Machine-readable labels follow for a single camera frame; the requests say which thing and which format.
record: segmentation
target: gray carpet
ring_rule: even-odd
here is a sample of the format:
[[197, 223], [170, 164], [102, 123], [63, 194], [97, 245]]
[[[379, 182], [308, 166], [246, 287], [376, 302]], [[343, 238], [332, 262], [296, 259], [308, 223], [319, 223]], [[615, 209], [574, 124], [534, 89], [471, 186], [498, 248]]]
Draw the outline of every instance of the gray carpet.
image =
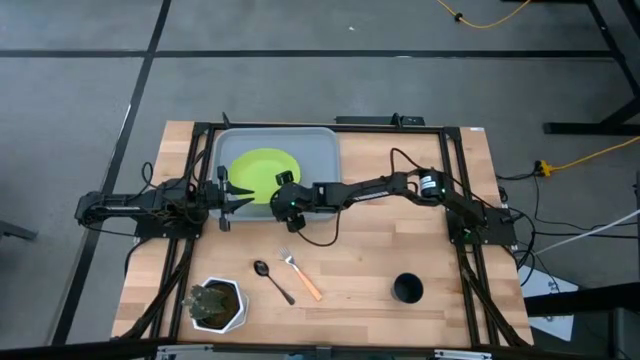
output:
[[[450, 2], [477, 23], [516, 6]], [[0, 48], [146, 49], [160, 4], [2, 1]], [[616, 2], [598, 5], [639, 76], [640, 39]], [[605, 48], [584, 6], [533, 4], [500, 28], [476, 31], [455, 24], [435, 1], [416, 0], [174, 0], [160, 41], [162, 50]], [[7, 289], [0, 297], [0, 348], [46, 341], [82, 235], [72, 218], [77, 197], [100, 186], [140, 63], [0, 60], [0, 83], [9, 84], [0, 90], [0, 218], [40, 232], [32, 243], [0, 242], [0, 283]], [[325, 123], [337, 115], [420, 115], [431, 125], [485, 127], [496, 171], [512, 175], [529, 171], [537, 159], [560, 165], [623, 141], [545, 136], [541, 124], [598, 121], [630, 99], [609, 60], [156, 59], [116, 191], [142, 186], [140, 166], [155, 159], [166, 120], [218, 121], [222, 111], [232, 121]], [[637, 154], [628, 147], [542, 179], [540, 217], [586, 226], [631, 212]], [[513, 206], [533, 212], [532, 181], [504, 186]], [[133, 225], [106, 228], [127, 232]], [[521, 239], [528, 231], [519, 224]], [[540, 237], [537, 247], [557, 240]], [[100, 237], [70, 342], [108, 338], [130, 247], [128, 238]], [[637, 253], [632, 240], [585, 239], [544, 259], [554, 275], [591, 287], [638, 280]], [[596, 320], [588, 325], [602, 333], [604, 322]], [[602, 352], [602, 339], [584, 324], [577, 321], [571, 344], [537, 333], [536, 340], [543, 347]]]

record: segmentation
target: orange handle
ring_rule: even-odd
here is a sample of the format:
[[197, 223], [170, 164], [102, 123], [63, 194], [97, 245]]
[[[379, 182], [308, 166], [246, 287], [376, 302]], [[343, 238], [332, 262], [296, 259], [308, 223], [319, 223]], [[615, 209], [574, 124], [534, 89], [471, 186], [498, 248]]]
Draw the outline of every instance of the orange handle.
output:
[[320, 301], [322, 299], [322, 294], [320, 294], [320, 291], [318, 291], [318, 289], [316, 289], [316, 287], [313, 286], [313, 284], [311, 283], [311, 280], [309, 280], [309, 278], [306, 277], [306, 275], [303, 274], [302, 271], [300, 271], [300, 269], [296, 268], [296, 272], [298, 273], [298, 276], [300, 276], [300, 280], [302, 280], [302, 282], [304, 283], [304, 286], [306, 286], [307, 289], [309, 289], [309, 292], [311, 292], [311, 295], [313, 295], [316, 301]]

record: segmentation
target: wooden table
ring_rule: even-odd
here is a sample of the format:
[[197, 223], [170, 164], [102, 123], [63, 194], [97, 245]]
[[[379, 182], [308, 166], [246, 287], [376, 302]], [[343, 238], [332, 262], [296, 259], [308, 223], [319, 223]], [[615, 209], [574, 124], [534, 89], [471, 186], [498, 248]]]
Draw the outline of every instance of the wooden table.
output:
[[[181, 177], [193, 122], [167, 123], [155, 165], [154, 183]], [[472, 191], [498, 205], [499, 197], [484, 130], [461, 129]], [[438, 138], [425, 134], [338, 133], [343, 181], [374, 178], [389, 172], [389, 150], [399, 147], [423, 166], [441, 169]], [[453, 144], [449, 146], [452, 166]], [[411, 165], [396, 157], [398, 170]], [[327, 344], [384, 347], [467, 347], [470, 345], [454, 247], [447, 236], [443, 207], [417, 207], [399, 197], [355, 204], [343, 212], [340, 237], [318, 248], [290, 234], [282, 223], [232, 224], [218, 230], [209, 219], [197, 240], [188, 288], [209, 276], [238, 281], [250, 298], [247, 323], [229, 334], [193, 329], [182, 312], [180, 342], [237, 344]], [[333, 238], [335, 220], [309, 223], [303, 230], [317, 242]], [[167, 240], [154, 239], [131, 257], [113, 335], [128, 330], [156, 295]], [[294, 271], [279, 260], [277, 249], [288, 247], [323, 294], [316, 302]], [[532, 343], [515, 264], [498, 246], [483, 247], [491, 294], [519, 335]], [[289, 306], [273, 284], [257, 276], [253, 262], [269, 264], [272, 277], [295, 299]], [[417, 304], [391, 298], [393, 279], [417, 274], [425, 294]], [[161, 335], [168, 334], [173, 299], [165, 308]], [[476, 299], [481, 339], [487, 343], [482, 306]]]

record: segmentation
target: gray tray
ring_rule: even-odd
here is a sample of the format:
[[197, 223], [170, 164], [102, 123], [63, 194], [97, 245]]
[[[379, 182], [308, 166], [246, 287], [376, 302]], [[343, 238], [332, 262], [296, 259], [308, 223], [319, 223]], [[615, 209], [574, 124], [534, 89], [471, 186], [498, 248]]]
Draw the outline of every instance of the gray tray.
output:
[[[231, 169], [233, 160], [247, 151], [274, 148], [286, 151], [300, 165], [300, 184], [342, 181], [340, 149], [336, 134], [327, 128], [253, 128], [231, 129], [223, 132], [213, 144], [213, 166]], [[211, 210], [211, 216], [220, 217], [220, 211]], [[327, 220], [333, 214], [305, 213], [307, 220]], [[230, 221], [275, 221], [269, 204], [247, 204], [229, 215]]]

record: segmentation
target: fork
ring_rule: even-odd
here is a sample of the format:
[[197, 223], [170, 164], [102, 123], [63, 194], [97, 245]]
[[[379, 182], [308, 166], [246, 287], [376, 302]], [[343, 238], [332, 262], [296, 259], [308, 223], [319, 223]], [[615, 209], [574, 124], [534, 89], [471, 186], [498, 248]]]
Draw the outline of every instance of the fork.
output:
[[305, 274], [303, 274], [302, 271], [300, 271], [300, 268], [298, 268], [298, 265], [296, 265], [296, 261], [293, 259], [293, 255], [291, 255], [291, 252], [289, 252], [289, 250], [284, 247], [278, 249], [278, 251], [282, 256], [282, 259], [284, 259], [284, 262], [291, 265], [291, 267], [298, 273], [300, 280], [302, 280], [304, 286], [309, 289], [309, 292], [311, 292], [311, 295], [313, 295], [316, 301], [320, 301], [322, 299], [322, 294], [320, 294], [320, 291], [318, 291], [318, 289], [313, 286], [311, 280], [309, 280], [309, 278]]

